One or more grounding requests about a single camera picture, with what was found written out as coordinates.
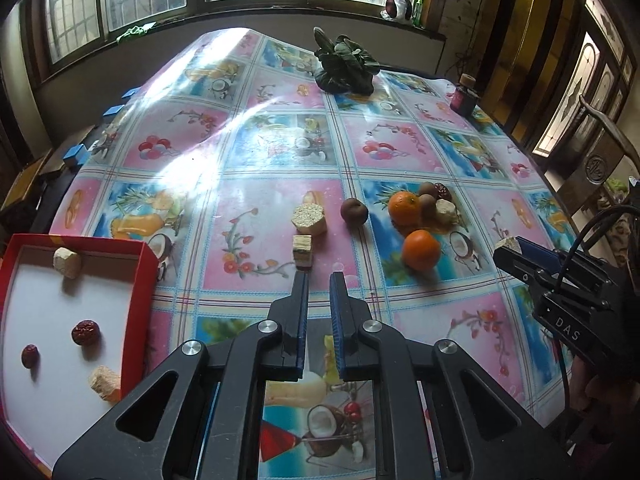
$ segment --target das logo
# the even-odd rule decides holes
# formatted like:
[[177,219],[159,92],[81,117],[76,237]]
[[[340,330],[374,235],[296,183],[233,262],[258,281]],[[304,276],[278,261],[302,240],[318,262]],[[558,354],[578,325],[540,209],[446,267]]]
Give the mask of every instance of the das logo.
[[558,319],[556,319],[556,327],[558,327],[563,333],[565,333],[567,337],[570,337],[574,341],[578,341],[580,332],[578,330],[574,330],[572,332],[571,325],[565,323],[564,319],[562,319],[561,317],[558,317]]

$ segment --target blue block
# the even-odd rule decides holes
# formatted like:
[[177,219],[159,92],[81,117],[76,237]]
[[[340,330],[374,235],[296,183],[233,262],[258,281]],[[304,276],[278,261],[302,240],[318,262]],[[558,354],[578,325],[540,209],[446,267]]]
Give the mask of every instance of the blue block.
[[139,86],[137,88],[132,88],[131,90],[127,90],[126,92],[124,92],[124,94],[122,94],[122,98],[125,99],[127,97],[131,97],[133,94],[135,94],[141,88],[142,88],[142,86]]
[[82,166],[89,159],[89,152],[84,144],[76,144],[67,150],[62,162],[69,168]]
[[105,113],[102,114],[103,117],[106,117],[107,115],[115,115],[117,114],[120,110],[122,110],[124,108],[124,105],[116,105],[116,106],[112,106],[111,108],[109,108]]

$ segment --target red date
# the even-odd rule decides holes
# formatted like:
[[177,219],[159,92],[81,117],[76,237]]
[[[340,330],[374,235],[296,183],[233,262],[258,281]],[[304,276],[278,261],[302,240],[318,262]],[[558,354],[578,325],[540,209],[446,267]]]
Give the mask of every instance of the red date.
[[25,346],[22,350],[20,359],[22,361],[22,366],[28,369],[33,368],[38,364],[38,361],[40,360],[40,352],[38,352],[38,347],[36,345]]
[[80,346],[91,346],[100,340],[100,327],[90,319],[81,321],[71,331],[71,339]]
[[441,182],[436,182],[436,184],[434,184],[434,187],[436,189],[436,192],[438,193],[438,199],[443,199],[451,202],[451,192],[449,191],[449,189],[447,189],[447,186],[445,186]]

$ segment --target green bottle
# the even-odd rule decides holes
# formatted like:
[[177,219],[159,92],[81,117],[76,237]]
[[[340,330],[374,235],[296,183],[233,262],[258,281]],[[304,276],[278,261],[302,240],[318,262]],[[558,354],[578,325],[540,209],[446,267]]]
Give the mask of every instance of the green bottle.
[[414,15],[411,19],[414,27],[420,27],[420,15],[422,14],[422,0],[416,0],[414,5]]

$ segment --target windowsill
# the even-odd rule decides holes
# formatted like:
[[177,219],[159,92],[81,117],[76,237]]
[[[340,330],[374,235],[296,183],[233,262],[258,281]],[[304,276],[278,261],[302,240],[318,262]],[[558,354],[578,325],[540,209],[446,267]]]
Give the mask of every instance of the windowsill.
[[[413,32],[415,34],[420,34],[432,40],[444,42],[447,39],[443,34],[439,32],[434,32],[432,30],[425,30],[423,28],[413,27],[411,25],[405,25],[403,23],[390,22],[388,20],[384,20],[382,17],[368,16],[366,14],[354,14],[352,12],[344,12],[343,10],[323,9],[322,7],[284,7],[284,6],[255,7],[255,8],[234,9],[234,10],[227,9],[227,10],[220,10],[218,12],[207,12],[205,14],[188,16],[186,18],[182,18],[182,17],[169,18],[167,20],[164,20],[163,22],[156,23],[156,25],[151,30],[148,31],[146,36],[149,36],[150,34],[153,34],[155,32],[159,32],[162,30],[168,30],[169,28],[178,27],[180,25],[200,22],[203,20],[210,20],[211,18],[223,18],[227,16],[243,16],[246,14],[274,14],[276,12],[282,13],[282,14],[311,14],[311,15],[321,14],[325,16],[335,16],[338,18],[350,18],[352,20],[353,19],[365,20],[371,23],[379,23],[381,25],[386,25],[388,27],[399,28],[401,30],[406,30],[408,32]],[[153,21],[152,16],[149,17],[149,21],[150,22]],[[118,46],[118,43],[116,41],[109,41],[108,43],[105,43],[104,45],[96,48],[95,50],[92,50],[88,54],[85,54],[84,56],[79,57],[78,59],[74,60],[68,65],[63,66],[62,68],[57,70],[57,72],[53,73],[52,75],[47,77],[45,80],[43,80],[42,83],[40,83],[40,85],[38,86],[42,86],[46,84],[47,82],[59,76],[60,74],[71,69],[72,67],[75,67],[78,64],[81,64],[83,61],[86,61],[87,59],[93,56],[96,56],[97,54],[100,54],[110,48],[114,48],[116,46]]]

